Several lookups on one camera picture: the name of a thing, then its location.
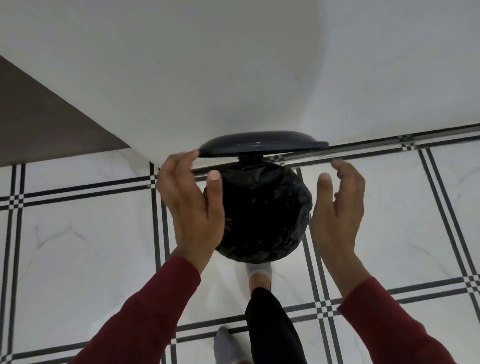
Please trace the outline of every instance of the black garbage bag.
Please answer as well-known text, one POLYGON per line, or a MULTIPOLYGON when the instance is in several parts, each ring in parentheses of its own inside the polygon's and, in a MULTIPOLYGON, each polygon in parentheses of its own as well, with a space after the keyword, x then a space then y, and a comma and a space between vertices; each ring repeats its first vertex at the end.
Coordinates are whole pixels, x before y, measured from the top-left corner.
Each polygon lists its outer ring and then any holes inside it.
POLYGON ((289 167, 235 163, 222 170, 225 231, 219 253, 238 262, 281 259, 299 245, 312 195, 289 167))

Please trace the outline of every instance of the black pants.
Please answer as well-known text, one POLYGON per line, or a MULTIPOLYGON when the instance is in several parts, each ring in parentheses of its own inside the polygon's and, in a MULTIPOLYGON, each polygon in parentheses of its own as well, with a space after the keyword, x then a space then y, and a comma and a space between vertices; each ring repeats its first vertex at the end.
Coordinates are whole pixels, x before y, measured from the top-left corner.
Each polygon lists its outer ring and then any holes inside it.
POLYGON ((306 364, 300 338, 275 296, 256 288, 245 311, 255 364, 306 364))

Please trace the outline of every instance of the foot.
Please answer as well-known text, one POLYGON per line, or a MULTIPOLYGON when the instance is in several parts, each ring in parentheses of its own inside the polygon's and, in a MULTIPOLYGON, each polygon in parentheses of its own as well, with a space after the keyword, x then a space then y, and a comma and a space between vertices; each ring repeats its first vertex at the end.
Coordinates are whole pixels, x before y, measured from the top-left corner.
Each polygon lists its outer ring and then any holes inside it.
POLYGON ((216 364, 250 363, 239 343, 226 328, 219 328, 213 339, 216 364))
POLYGON ((247 263, 248 283, 250 286, 250 295, 255 288, 265 288, 272 290, 272 264, 250 264, 247 263))

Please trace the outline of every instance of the red sleeve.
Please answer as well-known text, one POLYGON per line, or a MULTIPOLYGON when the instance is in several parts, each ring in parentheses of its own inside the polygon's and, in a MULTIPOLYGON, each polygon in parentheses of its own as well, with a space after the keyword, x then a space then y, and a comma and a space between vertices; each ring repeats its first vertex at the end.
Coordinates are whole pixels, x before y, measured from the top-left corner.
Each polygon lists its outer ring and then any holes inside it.
POLYGON ((188 260, 170 257, 70 364, 158 364, 199 284, 200 274, 188 260))
POLYGON ((360 335, 373 364, 455 363, 373 277, 355 288, 338 310, 360 335))

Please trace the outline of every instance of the trash can lid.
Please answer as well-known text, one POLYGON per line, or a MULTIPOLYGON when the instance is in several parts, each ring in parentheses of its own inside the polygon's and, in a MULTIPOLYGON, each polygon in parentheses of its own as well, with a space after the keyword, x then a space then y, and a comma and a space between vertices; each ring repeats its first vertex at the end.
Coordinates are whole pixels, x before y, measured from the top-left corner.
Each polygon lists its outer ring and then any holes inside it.
POLYGON ((200 157, 238 157, 248 154, 276 154, 328 147, 313 137, 292 131, 251 132, 219 136, 210 139, 200 148, 200 157))

